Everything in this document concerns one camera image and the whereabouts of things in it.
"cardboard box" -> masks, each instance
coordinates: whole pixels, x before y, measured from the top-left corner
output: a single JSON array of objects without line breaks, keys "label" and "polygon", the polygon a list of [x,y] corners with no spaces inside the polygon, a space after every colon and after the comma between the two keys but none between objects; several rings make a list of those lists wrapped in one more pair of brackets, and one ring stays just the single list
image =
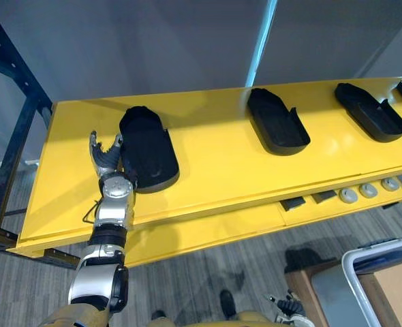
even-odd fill
[{"label": "cardboard box", "polygon": [[[311,284],[314,274],[340,264],[328,262],[285,274],[288,286],[301,299],[307,317],[315,326],[329,327]],[[359,275],[375,314],[383,327],[402,327],[402,264]]]},{"label": "cardboard box", "polygon": [[402,264],[359,275],[369,302],[382,326],[402,326]]}]

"yellow shelf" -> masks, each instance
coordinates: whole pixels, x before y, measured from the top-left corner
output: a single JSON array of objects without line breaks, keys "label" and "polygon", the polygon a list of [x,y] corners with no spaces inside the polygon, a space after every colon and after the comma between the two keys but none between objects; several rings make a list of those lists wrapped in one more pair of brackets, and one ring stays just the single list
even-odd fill
[{"label": "yellow shelf", "polygon": [[352,189],[357,192],[358,201],[353,204],[342,202],[338,196],[316,204],[311,196],[305,196],[305,204],[287,212],[276,202],[222,215],[135,230],[130,233],[125,247],[125,264],[138,266],[182,253],[402,201],[402,186],[391,192],[386,191],[379,181],[372,184],[377,188],[378,196],[367,199],[358,192],[358,187],[354,186]]},{"label": "yellow shelf", "polygon": [[[402,117],[402,97],[393,91],[399,80],[348,82],[365,88],[377,99],[388,97]],[[91,224],[83,222],[82,217],[100,197],[89,157],[89,133],[97,130],[99,140],[105,147],[109,146],[125,109],[137,105],[154,110],[169,129],[180,165],[180,178],[163,191],[136,195],[134,230],[130,238],[136,240],[141,234],[145,238],[162,237],[163,241],[176,243],[175,254],[201,246],[186,241],[176,226],[210,226],[206,229],[210,232],[191,236],[194,242],[199,238],[196,244],[221,244],[259,234],[254,230],[269,232],[288,225],[282,220],[282,208],[278,209],[278,204],[273,202],[402,174],[402,137],[389,143],[370,139],[335,99],[338,82],[345,81],[266,86],[288,108],[297,107],[310,135],[310,145],[291,156],[271,155],[263,149],[247,116],[249,89],[58,103],[22,232],[11,251],[39,256],[43,249],[89,238]],[[276,218],[273,221],[260,218],[261,213]],[[257,228],[243,223],[254,215],[260,219],[251,222]],[[285,217],[295,219],[292,215]],[[235,219],[242,223],[241,227],[233,227],[237,225],[232,223]],[[219,220],[229,223],[222,225]],[[177,231],[179,241],[172,241],[165,232],[160,232],[163,226],[168,226],[169,235]],[[237,232],[230,235],[212,232],[232,227]],[[136,244],[142,242],[130,245],[132,258],[138,258],[139,262],[142,255],[136,255],[140,246]]]}]

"blue light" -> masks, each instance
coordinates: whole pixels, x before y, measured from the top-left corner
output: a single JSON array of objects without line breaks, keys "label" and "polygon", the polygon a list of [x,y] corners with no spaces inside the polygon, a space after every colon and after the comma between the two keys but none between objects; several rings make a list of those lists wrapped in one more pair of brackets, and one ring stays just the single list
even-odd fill
[{"label": "blue light", "polygon": [[254,48],[251,65],[249,65],[247,81],[245,87],[252,87],[254,84],[254,78],[256,78],[257,69],[262,59],[264,47],[268,39],[270,26],[274,20],[275,8],[277,7],[277,0],[268,0],[266,3],[266,9],[264,11],[262,24],[258,33],[256,47]]}]

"plastic bin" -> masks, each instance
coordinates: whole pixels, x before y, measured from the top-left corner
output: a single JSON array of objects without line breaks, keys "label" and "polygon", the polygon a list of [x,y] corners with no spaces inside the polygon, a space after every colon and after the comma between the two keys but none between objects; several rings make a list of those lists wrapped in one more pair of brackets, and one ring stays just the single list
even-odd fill
[{"label": "plastic bin", "polygon": [[311,283],[330,327],[381,326],[357,274],[402,262],[402,238],[345,253],[340,265],[315,274]]}]

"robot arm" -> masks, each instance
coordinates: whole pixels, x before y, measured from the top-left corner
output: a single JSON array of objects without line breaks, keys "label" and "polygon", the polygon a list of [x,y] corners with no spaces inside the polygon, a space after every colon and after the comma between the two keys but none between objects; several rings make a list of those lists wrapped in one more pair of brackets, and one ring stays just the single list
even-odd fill
[{"label": "robot arm", "polygon": [[89,138],[89,149],[99,178],[102,199],[95,212],[93,232],[69,289],[68,306],[59,309],[40,326],[107,326],[113,313],[128,299],[128,269],[124,266],[128,222],[133,215],[134,190],[118,171],[122,137],[118,134],[107,152]]}]

